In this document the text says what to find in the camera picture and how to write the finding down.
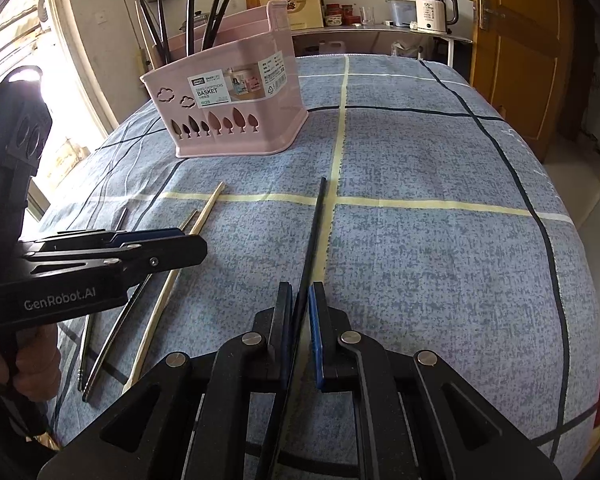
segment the bed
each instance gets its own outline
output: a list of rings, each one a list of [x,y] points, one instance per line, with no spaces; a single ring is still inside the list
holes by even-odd
[[[171,351],[215,351],[298,287],[318,193],[330,181],[314,278],[352,327],[385,348],[428,348],[451,364],[560,469],[580,468],[600,384],[600,322],[584,250],[555,188],[518,134],[453,69],[385,56],[298,59],[309,117],[271,156],[177,159],[151,102],[62,183],[43,233],[177,226],[227,189],[184,269],[144,370]],[[49,421],[67,443],[114,402],[163,276],[151,280],[89,404],[76,389],[84,319],[60,325],[60,393]],[[96,316],[90,366],[119,310]],[[278,478],[350,478],[349,394],[320,394],[302,361]],[[254,396],[262,442],[271,396]],[[252,478],[256,458],[245,458]]]

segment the cloud cutout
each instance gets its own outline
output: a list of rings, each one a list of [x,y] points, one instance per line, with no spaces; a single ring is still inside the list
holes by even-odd
[[[185,95],[182,99],[180,99],[180,106],[183,108],[193,108],[196,105],[196,101],[193,97],[189,97]]]
[[[161,103],[169,103],[175,99],[176,95],[171,88],[160,88],[158,92],[158,101]]]

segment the finger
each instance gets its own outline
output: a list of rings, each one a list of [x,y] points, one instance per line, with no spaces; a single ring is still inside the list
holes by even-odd
[[[56,368],[54,373],[48,378],[48,381],[37,384],[31,391],[25,390],[24,393],[21,393],[32,402],[45,402],[46,400],[51,400],[58,394],[61,378],[62,374],[60,373],[60,370]]]
[[[58,326],[38,328],[35,338],[16,356],[16,366],[23,374],[37,374],[47,369],[58,350]]]
[[[36,396],[40,392],[46,392],[49,385],[56,378],[56,372],[59,370],[60,352],[56,353],[48,367],[36,374],[19,373],[13,379],[13,386],[26,397]]]

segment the electric kettle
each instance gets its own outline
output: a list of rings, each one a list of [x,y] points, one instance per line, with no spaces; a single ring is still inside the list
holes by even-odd
[[[416,0],[418,31],[446,34],[446,26],[458,22],[458,0],[451,0],[451,3],[454,8],[454,16],[447,21],[444,0]]]

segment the chopsticks basket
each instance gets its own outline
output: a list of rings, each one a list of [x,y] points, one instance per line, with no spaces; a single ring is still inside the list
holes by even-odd
[[[270,155],[286,150],[308,113],[302,104],[286,2],[226,16],[200,52],[206,25],[169,39],[172,63],[142,76],[176,156]]]

